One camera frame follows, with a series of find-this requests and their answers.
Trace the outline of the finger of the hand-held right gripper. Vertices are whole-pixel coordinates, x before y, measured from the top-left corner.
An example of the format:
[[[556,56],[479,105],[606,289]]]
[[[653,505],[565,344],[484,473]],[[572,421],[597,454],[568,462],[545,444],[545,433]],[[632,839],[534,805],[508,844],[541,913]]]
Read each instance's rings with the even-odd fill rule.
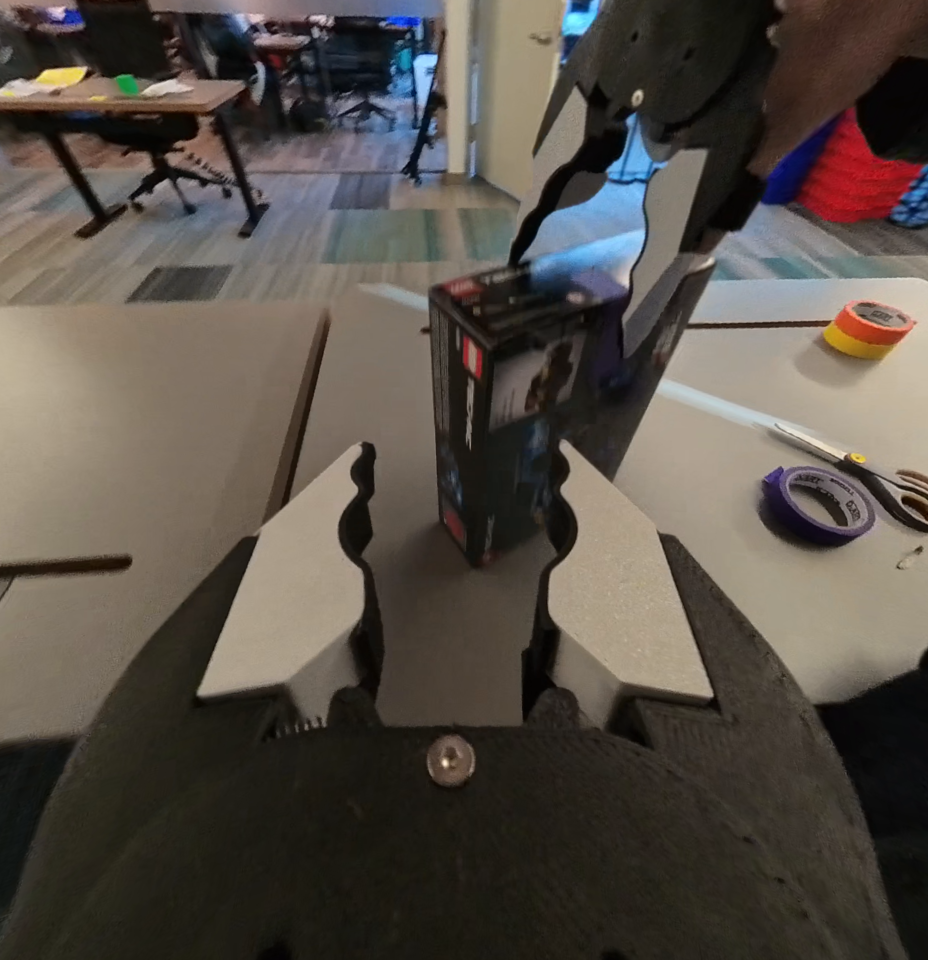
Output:
[[[508,264],[523,261],[554,213],[579,207],[601,191],[624,152],[628,113],[619,114],[599,85],[560,78],[547,103],[523,196]]]
[[[692,227],[708,149],[677,150],[651,175],[643,199],[644,238],[629,277],[629,300],[620,320],[622,354],[650,341],[690,270],[698,265]]]

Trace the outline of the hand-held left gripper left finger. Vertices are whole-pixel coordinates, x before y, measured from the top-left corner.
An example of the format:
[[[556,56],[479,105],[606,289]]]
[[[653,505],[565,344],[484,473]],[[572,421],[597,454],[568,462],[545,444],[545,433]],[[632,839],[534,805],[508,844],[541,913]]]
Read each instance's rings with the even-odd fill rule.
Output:
[[[371,442],[351,445],[260,528],[197,687],[202,703],[273,695],[317,723],[340,690],[376,700],[383,622],[363,558],[376,459]]]

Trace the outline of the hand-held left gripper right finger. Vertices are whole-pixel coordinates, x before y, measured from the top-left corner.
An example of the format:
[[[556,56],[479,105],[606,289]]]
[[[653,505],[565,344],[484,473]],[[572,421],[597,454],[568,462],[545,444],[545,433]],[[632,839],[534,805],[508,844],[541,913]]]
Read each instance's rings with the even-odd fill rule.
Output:
[[[552,459],[522,713],[566,690],[591,726],[626,702],[710,706],[715,693],[655,524],[568,441]]]

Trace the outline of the purple tape roll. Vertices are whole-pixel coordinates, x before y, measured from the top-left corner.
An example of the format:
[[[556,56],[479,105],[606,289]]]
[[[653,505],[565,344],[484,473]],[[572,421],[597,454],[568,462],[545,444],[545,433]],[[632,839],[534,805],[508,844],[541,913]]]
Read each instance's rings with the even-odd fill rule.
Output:
[[[822,547],[847,546],[868,535],[877,516],[873,501],[860,486],[825,467],[777,466],[760,481],[770,515],[797,539]],[[799,495],[820,502],[827,519],[811,513]]]

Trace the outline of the black tractor-print toy box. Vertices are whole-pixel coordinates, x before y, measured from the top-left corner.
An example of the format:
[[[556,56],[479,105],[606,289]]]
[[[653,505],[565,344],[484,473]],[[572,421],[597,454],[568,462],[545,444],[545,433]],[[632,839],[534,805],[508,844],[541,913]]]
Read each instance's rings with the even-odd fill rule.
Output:
[[[585,436],[622,370],[629,292],[594,267],[525,264],[427,298],[438,513],[480,568],[543,525],[554,450]]]

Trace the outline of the orange tape roll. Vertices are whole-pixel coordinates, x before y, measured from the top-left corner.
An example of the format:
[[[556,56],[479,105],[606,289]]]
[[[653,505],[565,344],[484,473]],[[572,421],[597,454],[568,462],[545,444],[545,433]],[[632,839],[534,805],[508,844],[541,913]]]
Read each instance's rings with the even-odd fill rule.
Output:
[[[893,306],[860,299],[845,304],[832,324],[854,341],[894,347],[914,330],[915,320]]]

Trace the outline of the grey scissors yellow pivot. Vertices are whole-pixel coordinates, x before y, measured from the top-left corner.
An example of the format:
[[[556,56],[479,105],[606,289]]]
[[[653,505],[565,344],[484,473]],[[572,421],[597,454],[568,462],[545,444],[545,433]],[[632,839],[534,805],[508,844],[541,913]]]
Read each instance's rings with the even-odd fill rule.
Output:
[[[928,474],[903,467],[885,469],[860,451],[843,449],[782,422],[773,422],[768,431],[853,476],[891,518],[928,534]]]

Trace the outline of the person's right forearm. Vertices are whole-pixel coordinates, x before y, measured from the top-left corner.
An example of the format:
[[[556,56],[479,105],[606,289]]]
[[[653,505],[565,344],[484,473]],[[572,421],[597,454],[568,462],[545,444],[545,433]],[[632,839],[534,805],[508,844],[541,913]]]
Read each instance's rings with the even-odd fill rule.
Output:
[[[856,101],[854,113],[874,156],[889,162],[927,165],[928,59],[898,59]]]

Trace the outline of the person's right hand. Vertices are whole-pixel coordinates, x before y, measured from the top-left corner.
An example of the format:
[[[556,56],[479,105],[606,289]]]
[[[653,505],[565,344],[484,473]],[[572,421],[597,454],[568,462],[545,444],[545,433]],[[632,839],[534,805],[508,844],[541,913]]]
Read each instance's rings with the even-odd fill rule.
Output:
[[[777,54],[763,94],[763,133],[749,171],[766,179],[825,122],[900,59],[928,60],[928,1],[782,1]]]

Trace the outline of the black tripod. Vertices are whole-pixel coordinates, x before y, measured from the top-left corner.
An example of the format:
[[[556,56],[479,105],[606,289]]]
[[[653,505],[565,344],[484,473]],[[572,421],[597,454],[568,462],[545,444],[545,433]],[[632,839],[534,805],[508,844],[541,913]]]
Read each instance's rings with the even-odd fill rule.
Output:
[[[413,186],[422,186],[423,174],[420,163],[424,150],[433,149],[436,137],[436,119],[441,112],[445,112],[448,107],[447,97],[441,85],[438,76],[443,66],[444,40],[436,54],[430,54],[432,62],[425,66],[425,78],[429,78],[425,90],[423,105],[419,103],[420,85],[416,83],[413,88],[413,106],[415,116],[417,117],[415,129],[417,131],[414,145],[410,150],[407,162],[400,170],[402,174]]]

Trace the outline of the stack of red bins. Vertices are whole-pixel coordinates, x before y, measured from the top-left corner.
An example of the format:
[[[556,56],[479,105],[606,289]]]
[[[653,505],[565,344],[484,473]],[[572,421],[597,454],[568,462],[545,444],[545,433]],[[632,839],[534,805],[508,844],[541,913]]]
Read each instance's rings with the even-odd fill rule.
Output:
[[[828,222],[883,220],[924,168],[925,164],[879,158],[849,109],[836,120],[795,202]]]

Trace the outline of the black office chair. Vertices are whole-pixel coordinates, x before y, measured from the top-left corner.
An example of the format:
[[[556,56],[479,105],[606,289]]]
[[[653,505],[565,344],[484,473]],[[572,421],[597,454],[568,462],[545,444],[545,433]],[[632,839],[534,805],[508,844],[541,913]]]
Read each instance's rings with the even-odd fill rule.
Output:
[[[92,65],[100,77],[114,81],[124,75],[132,77],[140,90],[145,83],[163,82],[175,77],[166,51],[162,28],[145,1],[104,2],[79,1],[78,12],[84,22],[85,38]],[[196,207],[185,197],[179,181],[192,181],[199,186],[216,186],[225,199],[233,195],[221,175],[206,177],[172,165],[168,156],[181,152],[183,144],[199,133],[197,118],[192,114],[116,114],[107,117],[93,114],[91,126],[99,138],[121,147],[125,154],[148,156],[151,172],[129,194],[131,208],[143,211],[143,195],[152,195],[157,186],[169,183],[183,211],[194,214]]]
[[[407,18],[332,16],[315,52],[333,128],[359,133],[373,123],[387,134],[398,127],[398,114],[385,104],[401,54],[414,57],[417,28]]]

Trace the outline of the yellow tape roll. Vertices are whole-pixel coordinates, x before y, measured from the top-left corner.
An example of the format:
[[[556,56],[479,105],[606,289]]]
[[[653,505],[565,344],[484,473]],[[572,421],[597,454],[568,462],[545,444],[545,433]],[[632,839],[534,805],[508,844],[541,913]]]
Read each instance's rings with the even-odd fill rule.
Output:
[[[894,349],[893,343],[874,343],[857,339],[833,322],[824,328],[822,338],[839,354],[869,362],[884,359]]]

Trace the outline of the person's dark jacket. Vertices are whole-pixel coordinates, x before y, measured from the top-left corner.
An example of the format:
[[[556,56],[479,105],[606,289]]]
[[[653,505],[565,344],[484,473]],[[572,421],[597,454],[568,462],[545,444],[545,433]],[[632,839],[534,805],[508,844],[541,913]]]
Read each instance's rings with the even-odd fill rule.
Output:
[[[928,959],[928,648],[913,670],[817,712],[859,799],[903,946]]]

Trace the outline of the brown desk black legs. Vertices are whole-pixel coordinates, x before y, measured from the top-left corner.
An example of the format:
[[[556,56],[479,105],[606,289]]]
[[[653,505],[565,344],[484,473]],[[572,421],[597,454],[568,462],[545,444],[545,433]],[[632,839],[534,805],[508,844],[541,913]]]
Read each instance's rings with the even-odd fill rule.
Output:
[[[89,220],[75,232],[79,239],[92,238],[106,229],[111,222],[122,217],[127,210],[127,203],[110,206],[101,203],[63,139],[66,117],[86,119],[89,116],[98,116],[128,119],[137,124],[156,117],[208,117],[214,133],[223,144],[235,186],[246,210],[246,220],[238,236],[249,238],[263,219],[269,204],[255,198],[222,112],[241,91],[242,87],[236,81],[194,79],[179,81],[178,86],[169,93],[150,96],[143,92],[124,93],[114,78],[83,78],[75,84],[61,88],[39,86],[36,92],[25,96],[0,91],[0,115],[17,118],[26,116],[37,123],[39,134],[89,211]]]

